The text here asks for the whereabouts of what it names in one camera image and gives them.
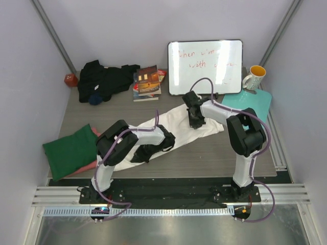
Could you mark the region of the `brown Edward Tulane book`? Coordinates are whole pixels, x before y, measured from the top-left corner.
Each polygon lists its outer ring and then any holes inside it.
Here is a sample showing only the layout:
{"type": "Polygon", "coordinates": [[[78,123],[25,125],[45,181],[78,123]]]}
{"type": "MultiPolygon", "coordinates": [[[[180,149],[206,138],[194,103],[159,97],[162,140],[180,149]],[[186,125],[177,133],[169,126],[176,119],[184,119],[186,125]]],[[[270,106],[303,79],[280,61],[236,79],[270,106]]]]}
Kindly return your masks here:
{"type": "Polygon", "coordinates": [[[161,94],[157,66],[140,68],[136,71],[138,93],[141,96],[161,94]]]}

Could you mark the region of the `teal cutting board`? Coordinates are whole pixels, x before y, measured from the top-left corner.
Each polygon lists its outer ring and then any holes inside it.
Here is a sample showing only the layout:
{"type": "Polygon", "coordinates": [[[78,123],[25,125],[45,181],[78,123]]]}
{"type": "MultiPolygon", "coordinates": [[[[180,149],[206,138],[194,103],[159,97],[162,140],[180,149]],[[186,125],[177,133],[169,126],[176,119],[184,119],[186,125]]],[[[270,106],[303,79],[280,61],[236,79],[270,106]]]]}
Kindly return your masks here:
{"type": "Polygon", "coordinates": [[[247,90],[242,90],[238,94],[226,94],[221,104],[240,110],[252,108],[257,117],[265,123],[271,100],[272,95],[266,91],[256,89],[254,93],[251,93],[247,90]]]}

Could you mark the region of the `aluminium frame post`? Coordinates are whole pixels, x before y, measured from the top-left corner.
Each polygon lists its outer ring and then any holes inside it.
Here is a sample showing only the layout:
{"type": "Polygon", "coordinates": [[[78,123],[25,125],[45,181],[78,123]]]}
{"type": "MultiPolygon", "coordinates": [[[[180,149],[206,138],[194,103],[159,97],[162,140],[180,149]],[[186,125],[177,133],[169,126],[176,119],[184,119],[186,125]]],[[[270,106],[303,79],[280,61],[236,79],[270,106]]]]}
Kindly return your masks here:
{"type": "Polygon", "coordinates": [[[41,2],[39,0],[30,0],[32,6],[34,7],[36,13],[38,14],[41,22],[43,23],[45,29],[47,30],[49,36],[51,37],[52,41],[54,42],[55,46],[57,47],[60,55],[62,56],[64,62],[68,66],[71,73],[76,74],[77,70],[73,65],[65,47],[63,46],[55,28],[53,27],[46,11],[44,10],[41,2]]]}
{"type": "Polygon", "coordinates": [[[299,10],[303,0],[293,0],[290,7],[288,8],[286,14],[283,16],[282,21],[280,22],[274,36],[272,37],[259,65],[264,67],[269,61],[273,51],[277,47],[278,43],[281,41],[284,33],[286,32],[289,24],[299,10]]]}

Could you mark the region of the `folded green t-shirt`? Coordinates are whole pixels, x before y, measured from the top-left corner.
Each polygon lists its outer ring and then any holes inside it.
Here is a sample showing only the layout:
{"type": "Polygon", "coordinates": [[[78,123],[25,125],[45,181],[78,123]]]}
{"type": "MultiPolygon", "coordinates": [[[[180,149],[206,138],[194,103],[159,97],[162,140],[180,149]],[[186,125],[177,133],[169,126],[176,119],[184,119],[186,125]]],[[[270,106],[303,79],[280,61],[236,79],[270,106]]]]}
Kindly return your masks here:
{"type": "Polygon", "coordinates": [[[75,133],[43,144],[52,179],[59,181],[97,159],[95,135],[89,124],[75,133]]]}

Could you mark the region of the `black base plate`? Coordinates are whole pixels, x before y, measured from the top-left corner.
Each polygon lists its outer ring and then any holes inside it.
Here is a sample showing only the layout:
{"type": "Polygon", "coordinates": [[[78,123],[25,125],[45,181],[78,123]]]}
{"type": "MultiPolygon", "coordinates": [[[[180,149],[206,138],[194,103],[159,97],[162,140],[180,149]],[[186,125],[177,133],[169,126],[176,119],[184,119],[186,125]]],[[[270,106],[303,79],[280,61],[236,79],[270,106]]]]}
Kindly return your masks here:
{"type": "Polygon", "coordinates": [[[49,181],[50,187],[75,186],[80,204],[109,204],[133,209],[206,209],[222,208],[227,203],[259,203],[261,196],[254,186],[248,196],[236,197],[231,178],[116,178],[108,190],[99,195],[89,179],[49,181]]]}

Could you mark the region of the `red Treehouse book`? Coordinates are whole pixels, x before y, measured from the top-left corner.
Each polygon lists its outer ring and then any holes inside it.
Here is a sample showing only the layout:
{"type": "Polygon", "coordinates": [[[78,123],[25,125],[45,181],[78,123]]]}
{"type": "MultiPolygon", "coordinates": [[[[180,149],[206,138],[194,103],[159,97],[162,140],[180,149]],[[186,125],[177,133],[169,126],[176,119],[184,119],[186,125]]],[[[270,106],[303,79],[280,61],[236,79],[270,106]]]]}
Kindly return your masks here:
{"type": "Polygon", "coordinates": [[[159,82],[161,83],[164,78],[166,77],[167,71],[159,69],[158,70],[158,77],[159,77],[159,82]]]}

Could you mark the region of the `left aluminium frame post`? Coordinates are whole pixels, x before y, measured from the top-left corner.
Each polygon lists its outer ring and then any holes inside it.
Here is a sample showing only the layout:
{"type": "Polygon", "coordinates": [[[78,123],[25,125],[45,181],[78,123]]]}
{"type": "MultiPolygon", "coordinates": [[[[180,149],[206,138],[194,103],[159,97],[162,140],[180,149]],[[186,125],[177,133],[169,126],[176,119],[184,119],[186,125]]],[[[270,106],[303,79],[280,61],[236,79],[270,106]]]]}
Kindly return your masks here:
{"type": "Polygon", "coordinates": [[[47,30],[49,36],[51,37],[52,41],[54,42],[55,46],[57,47],[60,55],[62,56],[64,62],[68,66],[71,73],[76,74],[77,70],[73,65],[65,47],[63,46],[55,28],[53,27],[46,11],[44,10],[41,2],[39,0],[30,0],[32,6],[34,7],[36,13],[38,14],[41,22],[43,23],[45,29],[47,30]]]}

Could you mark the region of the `white mug yellow inside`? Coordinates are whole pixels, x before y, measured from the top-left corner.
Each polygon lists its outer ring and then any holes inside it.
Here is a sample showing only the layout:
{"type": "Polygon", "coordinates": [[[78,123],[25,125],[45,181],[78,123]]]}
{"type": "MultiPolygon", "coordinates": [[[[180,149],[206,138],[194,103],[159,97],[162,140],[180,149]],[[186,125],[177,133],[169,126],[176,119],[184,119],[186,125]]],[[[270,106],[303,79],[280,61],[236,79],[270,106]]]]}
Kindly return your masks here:
{"type": "Polygon", "coordinates": [[[266,75],[266,70],[259,65],[250,68],[249,74],[243,79],[242,87],[247,90],[256,90],[266,75]]]}

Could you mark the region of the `folded pink t-shirt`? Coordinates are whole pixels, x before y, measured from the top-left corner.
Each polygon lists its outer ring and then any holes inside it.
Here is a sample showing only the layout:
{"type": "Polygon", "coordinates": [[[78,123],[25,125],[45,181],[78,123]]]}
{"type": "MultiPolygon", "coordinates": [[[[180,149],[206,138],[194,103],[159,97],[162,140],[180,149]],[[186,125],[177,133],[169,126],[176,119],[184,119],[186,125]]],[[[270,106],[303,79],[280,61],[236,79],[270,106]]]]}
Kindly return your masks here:
{"type": "MultiPolygon", "coordinates": [[[[100,136],[100,135],[101,135],[101,134],[96,130],[95,127],[92,127],[91,130],[92,130],[92,132],[93,132],[95,135],[97,135],[97,136],[100,136]]],[[[95,160],[95,161],[89,163],[89,164],[86,165],[86,166],[83,166],[83,167],[79,168],[78,170],[76,170],[75,172],[73,172],[72,174],[70,174],[70,175],[68,175],[68,176],[66,176],[66,177],[67,177],[67,178],[68,178],[68,177],[72,177],[72,176],[74,176],[74,175],[80,174],[80,173],[85,172],[85,171],[87,171],[87,170],[94,169],[94,168],[96,167],[96,165],[97,165],[97,160],[95,160]]]]}

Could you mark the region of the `black t-shirt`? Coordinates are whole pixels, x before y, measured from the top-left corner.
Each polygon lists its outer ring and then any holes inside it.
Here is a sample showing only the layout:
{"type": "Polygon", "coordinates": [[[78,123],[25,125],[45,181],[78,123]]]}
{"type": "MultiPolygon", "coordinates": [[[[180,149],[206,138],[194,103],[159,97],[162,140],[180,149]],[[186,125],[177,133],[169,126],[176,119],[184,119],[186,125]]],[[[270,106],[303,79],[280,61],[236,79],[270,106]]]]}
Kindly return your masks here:
{"type": "Polygon", "coordinates": [[[98,60],[86,63],[77,85],[79,102],[89,103],[88,98],[94,93],[107,102],[114,94],[129,90],[133,84],[133,74],[138,69],[140,66],[137,64],[106,68],[98,60]]]}

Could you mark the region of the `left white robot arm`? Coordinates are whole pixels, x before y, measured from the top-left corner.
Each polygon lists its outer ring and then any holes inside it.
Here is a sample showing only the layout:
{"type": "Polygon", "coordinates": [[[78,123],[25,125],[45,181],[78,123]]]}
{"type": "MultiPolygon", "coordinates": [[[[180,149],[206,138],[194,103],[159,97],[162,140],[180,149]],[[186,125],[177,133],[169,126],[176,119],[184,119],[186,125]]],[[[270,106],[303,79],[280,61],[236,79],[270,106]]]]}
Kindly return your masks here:
{"type": "Polygon", "coordinates": [[[135,127],[118,120],[97,141],[97,167],[91,179],[89,199],[102,204],[108,200],[111,177],[116,165],[121,163],[132,149],[130,162],[148,163],[159,152],[171,150],[175,136],[163,125],[155,122],[152,127],[135,127]]]}

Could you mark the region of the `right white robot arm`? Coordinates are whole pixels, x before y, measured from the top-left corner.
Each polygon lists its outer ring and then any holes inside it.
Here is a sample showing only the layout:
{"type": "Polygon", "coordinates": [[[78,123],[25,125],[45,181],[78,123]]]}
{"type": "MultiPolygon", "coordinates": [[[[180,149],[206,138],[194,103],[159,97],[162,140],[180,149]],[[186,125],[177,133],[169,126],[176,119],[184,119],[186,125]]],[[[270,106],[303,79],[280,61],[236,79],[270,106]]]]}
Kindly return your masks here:
{"type": "Polygon", "coordinates": [[[257,154],[267,140],[255,111],[251,108],[238,110],[227,107],[208,97],[200,98],[194,91],[186,93],[182,99],[187,107],[191,128],[202,127],[206,119],[227,127],[230,145],[236,153],[230,194],[238,202],[247,199],[254,187],[253,170],[257,154]]]}

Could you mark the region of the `right aluminium frame post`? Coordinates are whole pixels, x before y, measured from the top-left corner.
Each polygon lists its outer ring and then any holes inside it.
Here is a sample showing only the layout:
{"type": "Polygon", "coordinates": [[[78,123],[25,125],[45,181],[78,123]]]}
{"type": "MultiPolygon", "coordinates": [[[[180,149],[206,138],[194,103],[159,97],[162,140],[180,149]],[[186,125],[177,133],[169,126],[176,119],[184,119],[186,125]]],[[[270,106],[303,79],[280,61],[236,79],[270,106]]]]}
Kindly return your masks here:
{"type": "Polygon", "coordinates": [[[289,24],[299,10],[303,0],[293,0],[290,7],[288,8],[286,14],[283,16],[282,21],[280,22],[274,36],[272,37],[259,65],[264,67],[269,61],[273,51],[277,47],[278,43],[281,41],[284,33],[286,32],[289,24]]]}

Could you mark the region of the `white t-shirt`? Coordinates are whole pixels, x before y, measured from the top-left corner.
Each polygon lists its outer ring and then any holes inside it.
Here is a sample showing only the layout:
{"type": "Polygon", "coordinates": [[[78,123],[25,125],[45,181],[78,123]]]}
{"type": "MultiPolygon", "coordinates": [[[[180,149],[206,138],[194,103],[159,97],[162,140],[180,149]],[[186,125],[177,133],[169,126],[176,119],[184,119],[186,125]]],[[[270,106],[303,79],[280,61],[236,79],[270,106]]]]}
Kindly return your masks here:
{"type": "MultiPolygon", "coordinates": [[[[153,127],[155,119],[148,120],[142,124],[139,124],[139,127],[153,127]]],[[[216,122],[213,119],[206,119],[205,124],[198,129],[192,129],[189,125],[188,111],[186,110],[186,105],[182,104],[178,107],[171,109],[170,111],[161,114],[159,116],[159,124],[163,125],[169,132],[171,132],[175,137],[175,145],[168,152],[159,152],[154,154],[150,160],[160,157],[166,153],[189,144],[198,138],[203,138],[213,134],[217,134],[224,131],[223,125],[216,122]]],[[[142,163],[132,163],[131,159],[134,152],[136,151],[137,146],[133,147],[125,159],[115,166],[114,172],[121,170],[129,169],[135,166],[139,166],[142,163]]]]}

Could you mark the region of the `white whiteboard with writing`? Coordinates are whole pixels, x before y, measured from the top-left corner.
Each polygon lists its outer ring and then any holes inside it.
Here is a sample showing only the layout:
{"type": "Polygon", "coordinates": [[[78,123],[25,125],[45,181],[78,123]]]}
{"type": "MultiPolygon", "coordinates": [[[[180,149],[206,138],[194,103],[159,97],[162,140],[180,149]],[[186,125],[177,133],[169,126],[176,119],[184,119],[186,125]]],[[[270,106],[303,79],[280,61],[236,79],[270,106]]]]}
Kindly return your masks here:
{"type": "Polygon", "coordinates": [[[242,88],[243,42],[174,41],[168,44],[170,95],[234,94],[242,88]]]}

